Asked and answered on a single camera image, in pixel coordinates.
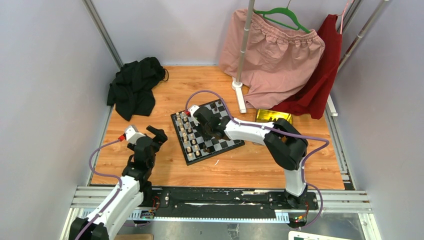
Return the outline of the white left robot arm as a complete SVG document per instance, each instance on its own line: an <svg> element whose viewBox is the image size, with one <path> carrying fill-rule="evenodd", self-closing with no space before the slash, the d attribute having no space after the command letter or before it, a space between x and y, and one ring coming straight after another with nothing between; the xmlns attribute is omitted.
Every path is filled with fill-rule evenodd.
<svg viewBox="0 0 424 240"><path fill-rule="evenodd" d="M93 174L114 178L118 183L87 217L77 217L72 222L68 237L70 240L113 240L136 207L153 206L156 198L149 177L156 163L156 154L168 137L163 129L151 125L146 129L153 137L139 132L135 125L130 125L116 140L93 151L94 156L105 147L126 141L133 154L128 158L121 176L98 172L92 163L89 164Z"/></svg>

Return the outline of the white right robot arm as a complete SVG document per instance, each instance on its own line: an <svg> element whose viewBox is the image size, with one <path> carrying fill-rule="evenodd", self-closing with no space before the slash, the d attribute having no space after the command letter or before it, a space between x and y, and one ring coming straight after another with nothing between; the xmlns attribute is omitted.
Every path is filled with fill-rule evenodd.
<svg viewBox="0 0 424 240"><path fill-rule="evenodd" d="M303 178L302 161L308 142L295 136L299 132L285 119L275 122L251 122L218 117L206 106L193 105L189 113L196 130L207 138L242 140L266 146L274 161L283 168L285 176L284 196L281 201L292 209L306 202L307 186Z"/></svg>

